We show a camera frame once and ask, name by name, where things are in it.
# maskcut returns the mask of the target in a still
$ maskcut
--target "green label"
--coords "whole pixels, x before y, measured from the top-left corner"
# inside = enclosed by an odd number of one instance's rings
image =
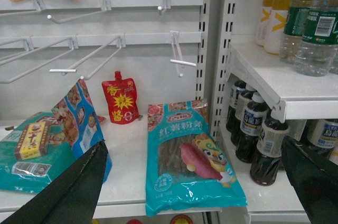
[[[290,7],[284,34],[302,36],[309,11],[310,9],[308,7]]]
[[[338,12],[310,10],[302,40],[307,43],[338,44]]]

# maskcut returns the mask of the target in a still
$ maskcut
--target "orange juice bottle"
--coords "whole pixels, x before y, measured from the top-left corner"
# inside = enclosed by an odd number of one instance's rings
[[[258,25],[257,34],[256,34],[256,43],[259,46],[264,45],[266,30],[268,27],[270,11],[271,11],[271,7],[273,6],[273,1],[274,0],[263,0],[263,3],[262,3],[261,17],[260,17],[260,21]]]
[[[291,0],[274,0],[271,8],[270,20],[267,28],[264,49],[266,52],[278,55],[280,38],[286,24]]]

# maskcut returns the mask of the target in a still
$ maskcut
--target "snack bag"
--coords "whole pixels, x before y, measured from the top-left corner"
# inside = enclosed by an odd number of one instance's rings
[[[76,159],[104,139],[84,80],[78,80],[67,95],[52,108],[52,112],[61,124],[63,133]],[[104,182],[108,177],[111,166],[112,162],[108,155]]]
[[[14,150],[26,125],[50,124],[47,155],[18,161]],[[0,141],[0,189],[39,193],[73,162],[75,157],[52,113],[36,113]]]
[[[137,91],[132,78],[122,79],[121,72],[115,72],[115,80],[103,81],[110,121],[114,124],[129,124],[139,118],[136,105]]]
[[[148,107],[146,214],[246,206],[223,150],[209,135],[203,100]]]

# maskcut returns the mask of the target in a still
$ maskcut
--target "yellow box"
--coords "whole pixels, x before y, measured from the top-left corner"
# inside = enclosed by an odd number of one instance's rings
[[[18,161],[47,154],[49,126],[48,122],[31,123],[25,126],[14,151]]]

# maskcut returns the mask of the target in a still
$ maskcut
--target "red sauce pouch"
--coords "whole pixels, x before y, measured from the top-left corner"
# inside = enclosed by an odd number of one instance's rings
[[[124,125],[139,118],[137,91],[132,78],[122,79],[121,72],[115,71],[115,80],[103,81],[102,87],[112,123]]]

